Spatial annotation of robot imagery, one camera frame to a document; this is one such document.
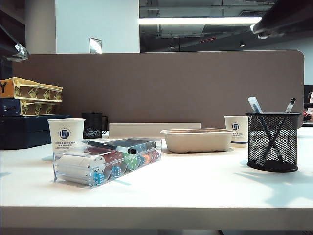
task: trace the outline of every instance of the person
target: person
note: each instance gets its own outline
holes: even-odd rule
[[[310,97],[309,103],[313,103],[313,92],[311,92],[311,97]],[[307,110],[307,114],[311,115],[311,119],[309,120],[309,122],[313,122],[313,108],[309,108]]]

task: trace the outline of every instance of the desk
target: desk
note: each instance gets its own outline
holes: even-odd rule
[[[298,167],[247,167],[247,149],[173,154],[93,189],[53,182],[51,146],[1,152],[1,226],[15,228],[313,230],[313,128]]]

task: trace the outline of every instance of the black mug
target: black mug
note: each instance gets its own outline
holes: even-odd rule
[[[108,116],[102,116],[102,113],[82,113],[82,118],[85,119],[84,139],[101,138],[107,132]]]

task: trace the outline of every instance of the pen holder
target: pen holder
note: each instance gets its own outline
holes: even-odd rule
[[[246,113],[248,163],[271,172],[297,171],[297,124],[301,113]]]

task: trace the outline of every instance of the paper cup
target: paper cup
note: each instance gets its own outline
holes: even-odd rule
[[[83,139],[84,121],[82,118],[49,119],[53,152],[78,147]]]
[[[243,148],[248,146],[248,117],[224,116],[227,130],[234,130],[230,142],[231,147]]]

